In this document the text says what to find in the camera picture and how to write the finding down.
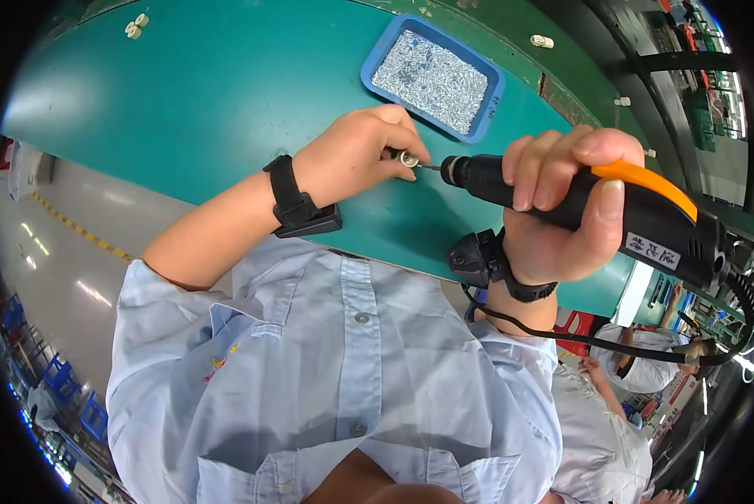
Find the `yellow floor line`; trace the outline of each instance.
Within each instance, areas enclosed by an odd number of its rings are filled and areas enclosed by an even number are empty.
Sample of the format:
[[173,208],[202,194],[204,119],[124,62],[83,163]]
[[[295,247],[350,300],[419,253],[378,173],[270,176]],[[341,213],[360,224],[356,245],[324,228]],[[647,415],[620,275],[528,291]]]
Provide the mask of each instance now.
[[78,224],[73,223],[69,220],[69,218],[64,217],[60,214],[59,211],[55,210],[52,205],[49,204],[43,197],[39,196],[38,193],[32,193],[32,197],[35,198],[35,201],[40,203],[41,207],[44,207],[49,211],[50,214],[54,215],[55,218],[57,218],[59,221],[61,221],[63,224],[65,224],[68,227],[71,227],[80,236],[86,237],[89,241],[97,244],[100,248],[104,248],[105,250],[109,251],[111,254],[119,257],[120,259],[127,260],[128,262],[135,259],[135,257],[128,254],[126,251],[122,250],[121,248],[114,247],[109,242],[105,241],[104,239],[94,236],[93,233],[89,233],[89,231],[86,231]]

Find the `plastic tray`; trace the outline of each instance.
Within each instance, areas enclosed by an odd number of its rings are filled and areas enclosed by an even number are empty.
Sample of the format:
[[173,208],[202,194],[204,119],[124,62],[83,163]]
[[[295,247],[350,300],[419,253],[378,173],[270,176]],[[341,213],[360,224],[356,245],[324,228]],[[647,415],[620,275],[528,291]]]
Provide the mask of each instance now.
[[[488,80],[486,93],[483,95],[483,101],[478,109],[478,113],[472,120],[472,125],[470,126],[470,132],[468,134],[463,135],[458,133],[430,114],[412,106],[410,103],[402,100],[402,98],[371,83],[371,77],[377,71],[377,68],[382,65],[382,61],[396,43],[399,35],[405,30],[423,36],[433,44],[448,49],[452,54],[459,57],[465,63],[469,63],[481,74],[486,76],[486,79]],[[425,121],[442,129],[447,134],[466,144],[475,144],[486,134],[486,130],[489,129],[489,123],[491,123],[491,120],[494,117],[494,112],[497,110],[497,106],[500,103],[500,97],[503,95],[503,90],[506,87],[506,79],[503,77],[503,73],[491,61],[459,40],[456,40],[439,30],[427,20],[409,14],[398,15],[388,24],[388,27],[377,41],[377,44],[371,49],[369,57],[365,59],[365,63],[363,63],[363,66],[360,68],[360,79],[363,81],[363,86],[368,88],[371,92],[404,106],[413,114],[422,117]]]

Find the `gray floor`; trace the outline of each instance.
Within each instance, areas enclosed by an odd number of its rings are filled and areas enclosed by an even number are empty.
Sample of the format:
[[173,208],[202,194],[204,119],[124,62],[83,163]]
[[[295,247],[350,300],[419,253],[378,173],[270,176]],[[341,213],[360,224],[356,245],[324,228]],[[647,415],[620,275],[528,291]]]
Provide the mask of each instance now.
[[[192,206],[57,160],[53,183],[38,193],[62,215],[139,256],[157,234]],[[128,263],[66,227],[31,196],[11,200],[0,179],[0,262],[19,294],[29,324],[71,362],[75,375],[104,396],[116,324],[116,299]],[[229,277],[218,289],[230,291]],[[460,313],[468,302],[460,286],[443,282]]]

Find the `finger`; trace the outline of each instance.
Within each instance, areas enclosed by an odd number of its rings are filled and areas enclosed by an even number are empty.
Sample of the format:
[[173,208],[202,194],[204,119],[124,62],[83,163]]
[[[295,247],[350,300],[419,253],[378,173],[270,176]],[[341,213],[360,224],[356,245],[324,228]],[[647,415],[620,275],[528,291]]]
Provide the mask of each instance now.
[[424,164],[430,163],[430,152],[424,146],[421,138],[414,131],[407,129],[399,124],[383,122],[382,128],[382,146],[392,147],[397,150],[408,150],[411,154],[419,158]]
[[375,106],[370,109],[370,112],[375,116],[381,118],[386,123],[398,124],[411,130],[414,135],[419,136],[419,132],[416,130],[416,125],[413,123],[411,115],[407,113],[405,107],[397,105],[395,103],[387,103],[381,106]]
[[536,190],[536,183],[539,181],[544,157],[561,137],[562,133],[548,130],[534,138],[525,147],[520,162],[514,170],[514,210],[518,212],[531,210],[533,194]]
[[413,182],[416,180],[416,174],[413,168],[408,168],[397,160],[377,161],[377,169],[381,172],[383,180],[395,176],[403,180]]
[[602,179],[587,198],[581,227],[565,242],[557,262],[560,278],[580,280],[605,265],[623,236],[624,183]]
[[534,207],[540,210],[552,210],[565,199],[570,189],[570,181],[583,166],[583,163],[578,162],[573,155],[573,146],[592,132],[592,127],[579,124],[550,148],[544,157],[542,171],[534,191]]
[[617,160],[645,166],[645,156],[640,141],[621,130],[608,127],[584,136],[573,147],[573,156],[587,166],[608,165]]
[[514,140],[503,154],[503,181],[509,186],[514,185],[514,170],[520,163],[520,157],[523,156],[525,147],[533,142],[533,136],[526,135]]

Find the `teal table surface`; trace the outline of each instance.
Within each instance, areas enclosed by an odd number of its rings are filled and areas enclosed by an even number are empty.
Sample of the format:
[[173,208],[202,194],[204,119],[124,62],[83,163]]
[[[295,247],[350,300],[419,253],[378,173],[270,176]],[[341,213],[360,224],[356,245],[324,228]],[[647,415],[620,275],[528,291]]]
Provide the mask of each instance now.
[[[137,40],[123,29],[150,16]],[[381,103],[360,67],[393,15],[339,0],[134,2],[76,26],[28,56],[5,136],[147,189],[200,204],[301,147],[351,110]],[[428,18],[435,23],[436,19]],[[486,137],[461,144],[417,122],[435,162],[500,154],[513,139],[570,125],[508,72]],[[342,230],[312,239],[455,279],[446,251],[502,226],[501,209],[418,170],[341,203]],[[634,261],[617,254],[559,304],[610,316]]]

